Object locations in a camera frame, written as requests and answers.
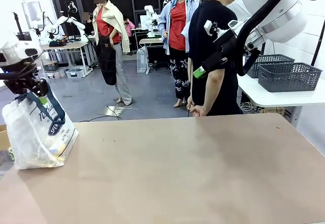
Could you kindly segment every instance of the gray pants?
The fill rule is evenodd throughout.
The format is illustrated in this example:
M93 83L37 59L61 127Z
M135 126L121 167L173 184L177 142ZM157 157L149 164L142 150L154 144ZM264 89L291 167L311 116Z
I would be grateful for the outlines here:
M132 101L130 90L126 85L126 79L123 72L123 59L121 44L114 45L116 51L116 84L115 89L123 99L124 104L129 105Z

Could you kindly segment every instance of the black bag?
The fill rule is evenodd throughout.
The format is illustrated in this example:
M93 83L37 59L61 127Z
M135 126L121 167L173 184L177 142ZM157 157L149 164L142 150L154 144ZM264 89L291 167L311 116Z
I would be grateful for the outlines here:
M108 85L116 84L116 51L109 42L108 37L99 36L99 43L96 46L99 66L103 78Z

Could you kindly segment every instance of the person in pink shirt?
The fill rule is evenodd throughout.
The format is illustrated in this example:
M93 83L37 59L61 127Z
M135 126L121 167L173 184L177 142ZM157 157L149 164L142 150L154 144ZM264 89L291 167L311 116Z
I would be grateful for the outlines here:
M133 51L135 50L135 40L132 37L132 29L136 28L136 26L128 19L128 18L124 18L124 26L125 26L125 30L130 42L130 50Z

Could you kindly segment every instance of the person's hand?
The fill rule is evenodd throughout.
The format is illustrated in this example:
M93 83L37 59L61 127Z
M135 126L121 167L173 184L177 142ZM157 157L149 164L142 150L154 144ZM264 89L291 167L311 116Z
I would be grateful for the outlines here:
M199 116L207 116L208 111L203 106L194 106L191 110L191 113L193 114L193 116L199 117Z
M193 102L192 96L190 95L190 97L188 97L188 99L187 99L186 108L190 111L193 109L193 106L194 106L194 102Z
M111 38L111 37L110 37L110 43L111 43L111 46L114 48L113 38Z

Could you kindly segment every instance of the black patterned pants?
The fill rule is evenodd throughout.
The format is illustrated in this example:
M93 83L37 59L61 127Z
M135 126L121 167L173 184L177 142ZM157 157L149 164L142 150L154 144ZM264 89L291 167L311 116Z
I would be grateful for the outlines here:
M170 64L174 76L176 97L186 100L190 95L187 59L188 55L185 50L176 50L170 47Z

